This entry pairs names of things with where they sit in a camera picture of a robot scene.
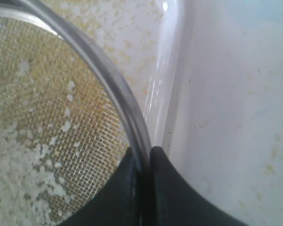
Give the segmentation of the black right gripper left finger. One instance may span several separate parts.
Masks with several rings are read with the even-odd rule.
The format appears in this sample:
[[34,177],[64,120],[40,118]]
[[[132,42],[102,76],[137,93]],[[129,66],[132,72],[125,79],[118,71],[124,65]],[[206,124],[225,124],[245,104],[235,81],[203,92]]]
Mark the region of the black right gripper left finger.
[[104,187],[61,226],[137,226],[138,174],[130,148]]

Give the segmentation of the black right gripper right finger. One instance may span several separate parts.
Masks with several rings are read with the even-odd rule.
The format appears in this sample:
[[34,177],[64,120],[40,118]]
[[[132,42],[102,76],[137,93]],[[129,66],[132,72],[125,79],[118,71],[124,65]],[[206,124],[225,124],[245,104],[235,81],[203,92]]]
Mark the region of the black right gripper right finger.
[[158,226],[244,226],[198,194],[172,165],[162,147],[150,152]]

